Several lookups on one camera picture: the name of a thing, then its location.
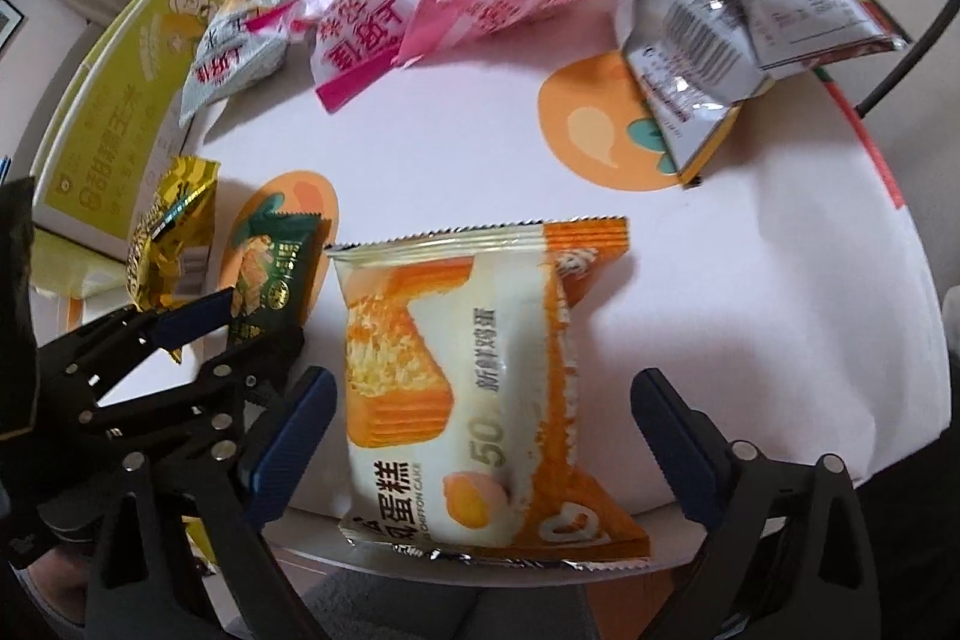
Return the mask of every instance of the picture frame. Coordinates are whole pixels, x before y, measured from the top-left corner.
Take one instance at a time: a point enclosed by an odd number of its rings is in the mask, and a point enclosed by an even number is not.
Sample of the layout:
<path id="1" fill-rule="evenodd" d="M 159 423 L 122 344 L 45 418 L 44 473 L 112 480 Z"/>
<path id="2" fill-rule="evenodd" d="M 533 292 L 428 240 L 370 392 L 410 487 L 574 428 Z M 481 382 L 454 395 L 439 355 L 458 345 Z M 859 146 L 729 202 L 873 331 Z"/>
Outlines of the picture frame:
<path id="1" fill-rule="evenodd" d="M 0 55 L 23 23 L 23 13 L 7 0 L 0 0 Z"/>

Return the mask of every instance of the printed number 50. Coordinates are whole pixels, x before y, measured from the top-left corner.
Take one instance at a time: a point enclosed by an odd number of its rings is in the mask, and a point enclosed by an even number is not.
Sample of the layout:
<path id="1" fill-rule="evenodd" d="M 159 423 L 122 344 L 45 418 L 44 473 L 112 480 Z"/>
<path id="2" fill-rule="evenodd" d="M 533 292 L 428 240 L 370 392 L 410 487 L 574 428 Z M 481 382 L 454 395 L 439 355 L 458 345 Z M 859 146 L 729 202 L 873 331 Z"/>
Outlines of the printed number 50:
<path id="1" fill-rule="evenodd" d="M 502 467 L 507 463 L 507 456 L 496 445 L 503 439 L 503 427 L 499 423 L 491 418 L 470 418 L 467 429 L 473 437 L 470 441 L 470 458 L 493 467 Z"/>

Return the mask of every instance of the cartoon character on box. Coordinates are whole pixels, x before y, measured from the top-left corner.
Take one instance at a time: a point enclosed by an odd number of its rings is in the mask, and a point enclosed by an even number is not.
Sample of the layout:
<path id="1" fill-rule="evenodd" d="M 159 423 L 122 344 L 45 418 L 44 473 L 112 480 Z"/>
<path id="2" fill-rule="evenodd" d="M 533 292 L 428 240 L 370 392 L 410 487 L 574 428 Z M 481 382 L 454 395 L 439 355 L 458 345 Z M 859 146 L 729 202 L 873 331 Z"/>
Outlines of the cartoon character on box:
<path id="1" fill-rule="evenodd" d="M 170 12 L 160 17 L 160 42 L 176 55 L 193 57 L 217 8 L 212 0 L 170 0 Z"/>

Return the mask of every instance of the orange circle pattern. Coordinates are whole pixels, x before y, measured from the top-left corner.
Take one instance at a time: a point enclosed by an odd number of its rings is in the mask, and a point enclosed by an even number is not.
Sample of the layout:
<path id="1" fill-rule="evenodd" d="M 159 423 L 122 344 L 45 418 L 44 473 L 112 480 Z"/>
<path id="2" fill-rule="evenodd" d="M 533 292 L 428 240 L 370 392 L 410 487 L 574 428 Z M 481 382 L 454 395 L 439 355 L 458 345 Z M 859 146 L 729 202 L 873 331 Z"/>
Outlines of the orange circle pattern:
<path id="1" fill-rule="evenodd" d="M 616 191 L 659 191 L 679 183 L 675 173 L 664 172 L 663 152 L 631 138 L 632 124 L 654 124 L 619 52 L 554 71 L 538 103 L 546 143 L 575 175 Z"/>

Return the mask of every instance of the barcode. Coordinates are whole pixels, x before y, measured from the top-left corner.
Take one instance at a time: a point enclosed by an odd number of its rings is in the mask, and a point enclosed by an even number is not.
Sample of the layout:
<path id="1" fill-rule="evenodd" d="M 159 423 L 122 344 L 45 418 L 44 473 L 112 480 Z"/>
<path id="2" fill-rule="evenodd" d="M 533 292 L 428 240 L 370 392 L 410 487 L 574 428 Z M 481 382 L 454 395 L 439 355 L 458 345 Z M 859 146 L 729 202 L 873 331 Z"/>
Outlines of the barcode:
<path id="1" fill-rule="evenodd" d="M 667 38 L 680 49 L 703 82 L 715 85 L 740 60 L 740 53 L 685 6 L 674 2 L 664 20 Z"/>
<path id="2" fill-rule="evenodd" d="M 174 285 L 174 296 L 197 297 L 203 295 L 206 280 L 206 262 L 209 247 L 185 247 L 179 258 L 179 279 Z"/>

